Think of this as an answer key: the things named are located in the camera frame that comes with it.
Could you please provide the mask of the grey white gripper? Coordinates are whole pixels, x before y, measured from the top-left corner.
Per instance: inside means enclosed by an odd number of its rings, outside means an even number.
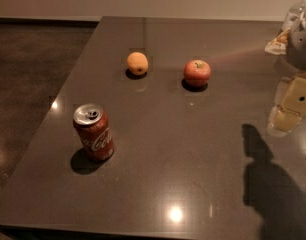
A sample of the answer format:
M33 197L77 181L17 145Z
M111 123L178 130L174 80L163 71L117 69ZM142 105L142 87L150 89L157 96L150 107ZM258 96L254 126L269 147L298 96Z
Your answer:
M300 16L289 33L287 59L294 67L306 70L306 13ZM282 77L269 115L267 131L271 136L291 133L306 116L306 72L292 78Z

